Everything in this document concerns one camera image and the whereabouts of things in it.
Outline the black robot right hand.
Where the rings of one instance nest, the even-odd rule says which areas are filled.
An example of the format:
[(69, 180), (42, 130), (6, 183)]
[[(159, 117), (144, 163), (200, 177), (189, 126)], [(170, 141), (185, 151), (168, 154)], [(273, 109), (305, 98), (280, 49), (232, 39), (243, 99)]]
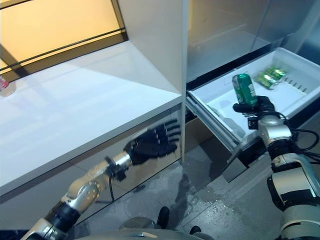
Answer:
[(273, 112), (275, 111), (275, 107), (273, 103), (267, 96), (256, 96), (257, 102), (254, 104), (249, 103), (235, 103), (232, 106), (232, 109), (236, 113), (241, 113), (245, 117), (249, 116), (259, 116), (266, 112)]

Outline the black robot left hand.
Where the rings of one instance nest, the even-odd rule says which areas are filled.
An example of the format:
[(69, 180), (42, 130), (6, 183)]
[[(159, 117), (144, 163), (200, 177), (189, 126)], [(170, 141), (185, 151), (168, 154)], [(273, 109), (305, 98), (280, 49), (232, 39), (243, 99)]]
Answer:
[(174, 153), (178, 148), (178, 141), (178, 138), (141, 135), (128, 142), (123, 150), (129, 155), (134, 166), (142, 165), (149, 159), (162, 158)]

